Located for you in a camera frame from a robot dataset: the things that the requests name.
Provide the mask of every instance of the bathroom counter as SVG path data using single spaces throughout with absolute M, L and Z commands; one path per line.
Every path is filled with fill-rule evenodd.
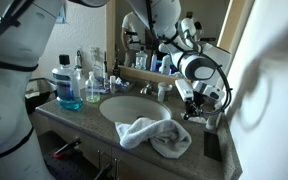
M 170 100 L 164 103 L 171 110 L 172 119 L 179 122 L 192 138 L 192 144 L 179 159 L 164 158 L 153 149 L 149 142 L 142 142 L 134 149 L 123 149 L 119 144 L 119 136 L 116 132 L 115 124 L 100 113 L 99 106 L 105 99 L 113 96 L 139 96 L 156 101 L 155 96 L 142 95 L 139 91 L 140 89 L 135 87 L 129 93 L 101 95 L 101 101 L 97 104 L 90 104 L 84 101 L 83 107 L 75 111 L 64 109 L 59 106 L 56 100 L 53 100 L 37 107 L 36 112 L 167 171 L 173 172 L 185 179 L 234 179 L 234 173 L 236 173 L 235 164 L 231 163 L 230 165 L 223 166 L 223 163 L 227 164 L 228 158 L 232 159 L 232 153 L 229 153 L 228 158 L 222 157 L 223 162 L 218 162 L 204 156 L 205 125 L 181 119 L 180 113 L 184 112 L 184 103 L 180 98 L 170 97 Z

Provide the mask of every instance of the white towel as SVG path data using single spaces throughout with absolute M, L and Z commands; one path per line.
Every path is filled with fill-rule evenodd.
M 115 127 L 123 148 L 135 148 L 142 141 L 149 140 L 166 158 L 179 158 L 192 142 L 188 132 L 174 120 L 139 118 L 133 124 L 116 122 Z

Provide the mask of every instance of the toiletry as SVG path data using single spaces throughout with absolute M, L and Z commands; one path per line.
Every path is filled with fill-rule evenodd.
M 162 59 L 162 65 L 160 67 L 161 74 L 169 75 L 171 70 L 171 57 L 165 55 Z
M 155 53 L 153 53 L 152 59 L 151 59 L 151 68 L 150 68 L 151 72 L 156 71 L 156 60 L 157 60 L 157 55 Z
M 68 55 L 59 56 L 59 68 L 52 70 L 56 79 L 57 101 L 66 109 L 79 109 L 83 105 L 79 88 L 79 72 L 70 67 Z
M 82 66 L 82 54 L 81 50 L 77 50 L 76 56 L 75 56 L 75 70 L 79 72 L 79 79 L 83 75 L 83 66 Z
M 124 82 L 121 78 L 115 80 L 115 86 L 120 86 L 121 88 L 127 88 L 130 85 L 129 82 Z
M 169 91 L 172 90 L 172 85 L 167 85 L 165 82 L 158 83 L 158 94 L 157 100 L 159 102 L 166 102 L 168 101 Z
M 103 78 L 104 78 L 104 82 L 103 82 L 103 88 L 109 88 L 108 85 L 108 74 L 107 74 L 107 60 L 106 60 L 106 52 L 104 54 L 104 64 L 103 64 Z
M 115 80 L 116 77 L 115 76 L 110 76 L 110 91 L 112 94 L 115 93 L 116 89 L 115 89 Z
M 142 46 L 141 50 L 136 53 L 135 68 L 140 70 L 146 70 L 146 59 L 147 54 L 144 52 L 144 46 Z
M 91 59 L 94 77 L 100 84 L 103 84 L 103 62 L 99 60 L 97 48 L 91 50 Z
M 116 77 L 120 77 L 120 68 L 118 67 L 118 59 L 115 59 L 115 64 L 114 64 L 114 68 L 113 68 L 113 75 L 115 75 Z
M 89 79 L 85 82 L 86 101 L 96 103 L 100 101 L 99 84 L 94 77 L 94 72 L 89 72 Z

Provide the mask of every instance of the white sink basin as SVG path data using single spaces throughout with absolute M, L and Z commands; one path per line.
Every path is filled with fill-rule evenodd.
M 100 112 L 112 122 L 132 124 L 139 117 L 153 120 L 171 119 L 171 112 L 164 105 L 136 96 L 117 96 L 103 101 Z

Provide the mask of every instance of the soap bottle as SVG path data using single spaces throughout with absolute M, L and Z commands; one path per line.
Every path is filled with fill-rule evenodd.
M 157 61 L 157 55 L 155 53 L 153 53 L 152 59 L 151 59 L 151 68 L 150 68 L 151 72 L 156 71 L 156 61 Z
M 135 68 L 140 70 L 146 70 L 147 54 L 144 52 L 144 46 L 141 46 L 141 50 L 136 53 Z
M 70 67 L 68 55 L 59 56 L 59 68 L 52 70 L 56 79 L 57 101 L 66 109 L 79 109 L 83 105 L 78 82 L 79 73 Z
M 89 79 L 85 82 L 86 101 L 96 103 L 100 101 L 99 83 L 93 71 L 89 72 Z

